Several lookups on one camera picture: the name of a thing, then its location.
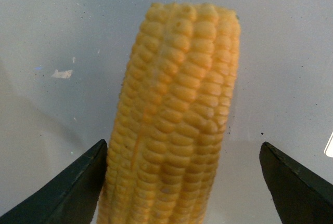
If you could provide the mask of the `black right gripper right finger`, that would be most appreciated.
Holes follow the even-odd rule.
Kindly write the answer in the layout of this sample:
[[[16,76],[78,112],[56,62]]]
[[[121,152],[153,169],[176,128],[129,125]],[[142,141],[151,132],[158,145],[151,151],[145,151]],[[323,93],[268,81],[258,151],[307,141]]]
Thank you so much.
[[[269,142],[259,159],[282,223],[332,223],[331,183]]]

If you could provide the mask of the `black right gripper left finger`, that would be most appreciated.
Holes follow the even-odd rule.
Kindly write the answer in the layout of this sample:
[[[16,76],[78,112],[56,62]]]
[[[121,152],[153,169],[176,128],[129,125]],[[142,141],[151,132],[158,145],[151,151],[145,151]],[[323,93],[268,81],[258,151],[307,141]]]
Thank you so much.
[[[105,180],[101,139],[55,178],[1,216],[1,223],[90,223]]]

